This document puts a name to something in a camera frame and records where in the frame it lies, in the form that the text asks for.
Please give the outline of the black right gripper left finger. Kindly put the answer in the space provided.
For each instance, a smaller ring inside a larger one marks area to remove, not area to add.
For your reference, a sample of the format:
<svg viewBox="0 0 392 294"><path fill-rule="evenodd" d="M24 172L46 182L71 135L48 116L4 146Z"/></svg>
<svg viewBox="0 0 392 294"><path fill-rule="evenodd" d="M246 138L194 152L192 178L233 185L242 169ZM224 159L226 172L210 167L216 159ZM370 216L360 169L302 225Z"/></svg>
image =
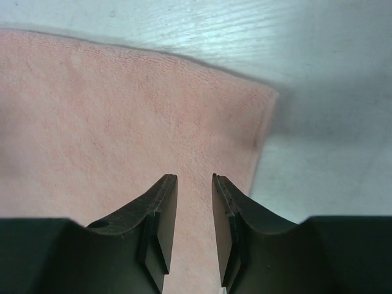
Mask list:
<svg viewBox="0 0 392 294"><path fill-rule="evenodd" d="M178 177L165 174L143 195L88 225L96 233L134 244L131 260L121 257L126 293L162 293L170 272L178 199Z"/></svg>

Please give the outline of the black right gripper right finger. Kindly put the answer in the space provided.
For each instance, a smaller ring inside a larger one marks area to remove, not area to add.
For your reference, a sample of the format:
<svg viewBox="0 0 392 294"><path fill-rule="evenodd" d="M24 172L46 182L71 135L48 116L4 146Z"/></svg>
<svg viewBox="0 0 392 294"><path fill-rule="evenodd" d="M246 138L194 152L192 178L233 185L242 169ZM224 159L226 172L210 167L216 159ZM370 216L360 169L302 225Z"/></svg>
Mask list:
<svg viewBox="0 0 392 294"><path fill-rule="evenodd" d="M220 284L227 293L236 286L249 264L246 230L280 233L296 226L245 195L226 176L212 175L212 204Z"/></svg>

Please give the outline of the pink towel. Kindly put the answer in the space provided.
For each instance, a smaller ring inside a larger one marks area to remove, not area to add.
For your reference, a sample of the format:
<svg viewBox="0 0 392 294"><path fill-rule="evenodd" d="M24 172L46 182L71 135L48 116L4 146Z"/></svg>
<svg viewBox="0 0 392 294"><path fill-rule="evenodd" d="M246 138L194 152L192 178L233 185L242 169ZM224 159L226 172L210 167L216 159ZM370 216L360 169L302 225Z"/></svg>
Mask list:
<svg viewBox="0 0 392 294"><path fill-rule="evenodd" d="M178 176L165 293L219 293L217 173L249 192L278 94L160 53L1 31L1 216L89 224Z"/></svg>

